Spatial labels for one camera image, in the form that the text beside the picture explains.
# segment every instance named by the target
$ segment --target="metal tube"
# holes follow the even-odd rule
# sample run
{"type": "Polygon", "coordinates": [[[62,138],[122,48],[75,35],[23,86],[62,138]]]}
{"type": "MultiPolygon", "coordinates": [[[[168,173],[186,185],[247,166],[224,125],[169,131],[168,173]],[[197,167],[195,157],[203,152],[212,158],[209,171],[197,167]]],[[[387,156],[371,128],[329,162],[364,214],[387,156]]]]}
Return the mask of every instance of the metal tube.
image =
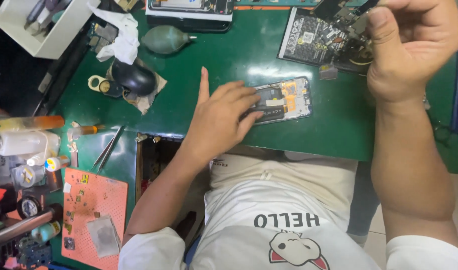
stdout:
{"type": "Polygon", "coordinates": [[[51,221],[54,214],[55,211],[48,207],[33,217],[26,218],[10,227],[0,230],[0,244],[3,244],[16,236],[20,236],[23,233],[30,232],[40,225],[51,221]]]}

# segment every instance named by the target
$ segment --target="white cloth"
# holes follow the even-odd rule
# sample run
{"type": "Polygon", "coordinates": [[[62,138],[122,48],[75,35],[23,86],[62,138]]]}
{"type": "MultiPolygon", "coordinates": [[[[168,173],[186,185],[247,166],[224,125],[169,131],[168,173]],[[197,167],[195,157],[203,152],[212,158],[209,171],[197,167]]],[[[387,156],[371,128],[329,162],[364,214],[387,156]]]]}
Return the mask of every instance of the white cloth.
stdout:
{"type": "Polygon", "coordinates": [[[96,58],[104,62],[115,56],[119,61],[132,65],[137,57],[137,47],[140,45],[136,19],[129,13],[110,12],[94,8],[90,3],[87,5],[97,17],[119,29],[119,35],[114,43],[102,47],[96,58]]]}
{"type": "MultiPolygon", "coordinates": [[[[343,222],[293,185],[248,180],[205,199],[206,228],[191,270],[379,269],[343,222]]],[[[184,247],[169,228],[139,234],[122,248],[118,268],[183,270],[184,247]]],[[[458,248],[430,237],[396,237],[387,254],[388,270],[458,270],[458,248]]]]}

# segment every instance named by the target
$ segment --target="smartphone motherboard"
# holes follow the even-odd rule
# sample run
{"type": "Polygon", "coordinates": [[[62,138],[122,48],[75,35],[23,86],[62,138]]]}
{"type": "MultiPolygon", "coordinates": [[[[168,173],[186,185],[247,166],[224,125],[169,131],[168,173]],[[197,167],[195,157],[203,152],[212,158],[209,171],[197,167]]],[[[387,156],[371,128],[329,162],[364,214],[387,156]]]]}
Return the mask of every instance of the smartphone motherboard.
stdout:
{"type": "Polygon", "coordinates": [[[307,77],[297,77],[255,88],[261,100],[247,113],[264,112],[264,116],[256,121],[256,125],[298,119],[312,114],[307,77]]]}

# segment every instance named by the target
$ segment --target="tile floor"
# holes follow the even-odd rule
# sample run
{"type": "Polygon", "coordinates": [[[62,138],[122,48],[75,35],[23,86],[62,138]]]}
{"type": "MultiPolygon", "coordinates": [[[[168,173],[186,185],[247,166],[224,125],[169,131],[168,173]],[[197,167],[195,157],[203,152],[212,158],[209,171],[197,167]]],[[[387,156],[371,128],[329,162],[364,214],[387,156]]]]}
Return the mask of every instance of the tile floor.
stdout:
{"type": "MultiPolygon", "coordinates": [[[[458,230],[458,175],[452,175],[452,181],[454,182],[454,189],[456,192],[456,206],[454,211],[454,221],[458,230]]],[[[367,239],[364,247],[365,251],[377,262],[382,270],[385,270],[386,256],[385,256],[385,227],[384,221],[382,220],[381,207],[377,209],[372,224],[370,224],[369,238],[367,239]]]]}

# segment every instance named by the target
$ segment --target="man's right hand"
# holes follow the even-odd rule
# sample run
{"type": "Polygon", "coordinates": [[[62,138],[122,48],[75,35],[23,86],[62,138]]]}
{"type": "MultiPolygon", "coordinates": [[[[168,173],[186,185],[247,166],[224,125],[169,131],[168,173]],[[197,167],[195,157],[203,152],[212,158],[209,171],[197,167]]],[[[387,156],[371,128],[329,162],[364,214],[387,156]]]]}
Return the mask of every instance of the man's right hand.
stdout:
{"type": "Polygon", "coordinates": [[[421,103],[429,79],[458,50],[455,1],[381,0],[368,25],[368,84],[377,104],[421,103]]]}

